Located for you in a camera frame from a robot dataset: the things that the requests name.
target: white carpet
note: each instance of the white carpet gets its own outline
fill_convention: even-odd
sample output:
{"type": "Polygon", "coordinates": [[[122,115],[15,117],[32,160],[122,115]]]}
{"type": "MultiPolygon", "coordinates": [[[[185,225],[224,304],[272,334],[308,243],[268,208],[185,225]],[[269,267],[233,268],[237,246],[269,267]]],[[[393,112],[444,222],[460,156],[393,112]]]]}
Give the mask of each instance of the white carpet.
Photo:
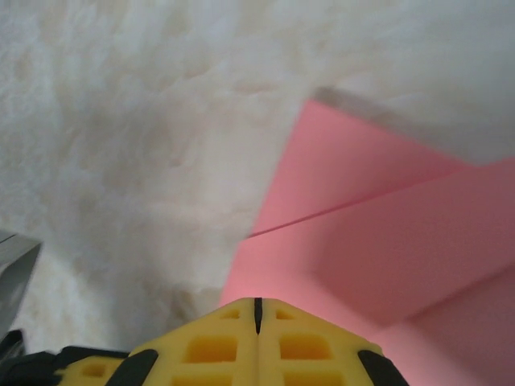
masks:
{"type": "Polygon", "coordinates": [[[0,0],[0,228],[46,241],[30,349],[211,309],[319,86],[469,161],[515,154],[514,36],[511,0],[0,0]]]}

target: pink foam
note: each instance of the pink foam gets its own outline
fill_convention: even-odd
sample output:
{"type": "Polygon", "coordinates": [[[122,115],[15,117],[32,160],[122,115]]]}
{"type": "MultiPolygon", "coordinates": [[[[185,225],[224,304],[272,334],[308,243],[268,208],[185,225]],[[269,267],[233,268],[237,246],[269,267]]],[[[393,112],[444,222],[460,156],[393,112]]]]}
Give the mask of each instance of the pink foam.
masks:
{"type": "Polygon", "coordinates": [[[413,385],[515,384],[514,175],[310,102],[220,304],[282,299],[381,344],[413,385]]]}
{"type": "Polygon", "coordinates": [[[465,167],[457,159],[308,101],[253,234],[465,167]]]}

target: yellow robot part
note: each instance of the yellow robot part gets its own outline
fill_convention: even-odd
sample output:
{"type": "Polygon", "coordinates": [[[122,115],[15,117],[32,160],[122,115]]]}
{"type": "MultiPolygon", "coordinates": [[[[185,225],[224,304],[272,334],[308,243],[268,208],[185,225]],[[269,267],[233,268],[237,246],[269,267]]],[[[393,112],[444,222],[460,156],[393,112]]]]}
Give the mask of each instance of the yellow robot part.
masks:
{"type": "Polygon", "coordinates": [[[0,366],[0,386],[408,384],[379,346],[285,302],[261,298],[233,302],[130,354],[66,347],[58,355],[7,362],[0,366]]]}

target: square hole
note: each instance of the square hole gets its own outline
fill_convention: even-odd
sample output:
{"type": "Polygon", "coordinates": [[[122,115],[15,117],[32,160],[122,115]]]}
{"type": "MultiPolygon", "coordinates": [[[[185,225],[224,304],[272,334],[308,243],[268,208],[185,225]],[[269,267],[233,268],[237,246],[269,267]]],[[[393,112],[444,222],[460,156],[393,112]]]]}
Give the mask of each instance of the square hole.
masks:
{"type": "Polygon", "coordinates": [[[231,386],[233,378],[228,375],[176,376],[171,386],[231,386]]]}
{"type": "Polygon", "coordinates": [[[327,340],[316,334],[283,335],[279,340],[281,359],[331,359],[327,340]]]}
{"type": "Polygon", "coordinates": [[[222,319],[239,319],[240,311],[239,310],[230,310],[222,315],[222,319]]]}
{"type": "Polygon", "coordinates": [[[277,311],[275,311],[275,318],[287,320],[287,319],[293,319],[293,316],[291,316],[290,314],[288,314],[287,312],[285,312],[283,310],[277,310],[277,311]]]}
{"type": "Polygon", "coordinates": [[[103,363],[91,363],[82,369],[82,375],[91,378],[101,378],[104,374],[105,365],[103,363]]]}
{"type": "Polygon", "coordinates": [[[284,386],[344,386],[338,372],[286,372],[284,386]]]}
{"type": "Polygon", "coordinates": [[[238,341],[233,336],[199,336],[187,346],[185,363],[234,362],[238,341]]]}

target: pink box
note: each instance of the pink box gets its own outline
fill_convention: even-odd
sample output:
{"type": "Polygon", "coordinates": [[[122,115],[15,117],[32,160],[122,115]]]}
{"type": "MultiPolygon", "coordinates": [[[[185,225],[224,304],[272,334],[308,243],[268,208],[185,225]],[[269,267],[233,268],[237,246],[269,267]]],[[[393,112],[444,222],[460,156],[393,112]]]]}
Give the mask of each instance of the pink box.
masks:
{"type": "Polygon", "coordinates": [[[289,302],[413,385],[515,384],[514,177],[309,101],[221,304],[289,302]]]}

